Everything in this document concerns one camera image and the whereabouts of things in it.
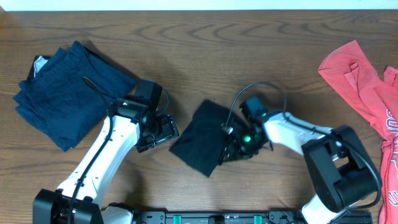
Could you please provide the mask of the red printed t-shirt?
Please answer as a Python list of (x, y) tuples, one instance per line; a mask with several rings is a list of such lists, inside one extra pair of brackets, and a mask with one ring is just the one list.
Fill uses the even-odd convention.
[(384, 139), (379, 223), (397, 223), (397, 69), (388, 66), (381, 80), (353, 40), (332, 51), (318, 72)]

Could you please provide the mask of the black polo shirt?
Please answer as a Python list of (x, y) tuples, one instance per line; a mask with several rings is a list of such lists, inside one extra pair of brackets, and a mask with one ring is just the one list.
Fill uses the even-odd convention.
[(207, 177), (223, 162), (245, 158), (235, 135), (230, 136), (221, 127), (228, 114), (228, 108), (203, 101), (169, 151)]

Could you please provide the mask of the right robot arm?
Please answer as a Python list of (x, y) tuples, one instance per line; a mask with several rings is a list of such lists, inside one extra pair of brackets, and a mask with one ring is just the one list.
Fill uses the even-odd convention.
[(221, 125), (228, 135), (221, 161), (249, 159), (268, 144), (280, 144), (305, 159), (316, 194), (299, 211), (269, 211), (269, 223), (372, 223), (367, 205), (357, 203), (381, 193), (381, 178), (355, 131), (333, 129), (269, 111), (258, 98), (240, 105), (248, 128), (229, 114)]

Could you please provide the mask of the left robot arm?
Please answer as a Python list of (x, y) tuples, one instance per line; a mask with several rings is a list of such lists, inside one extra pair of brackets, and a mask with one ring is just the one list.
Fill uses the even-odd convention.
[(101, 207), (132, 148), (144, 152), (178, 136), (173, 116), (157, 108), (164, 93), (158, 83), (140, 80), (133, 95), (109, 104), (101, 132), (76, 169), (56, 190), (37, 194), (33, 223), (140, 223), (138, 212), (122, 203)]

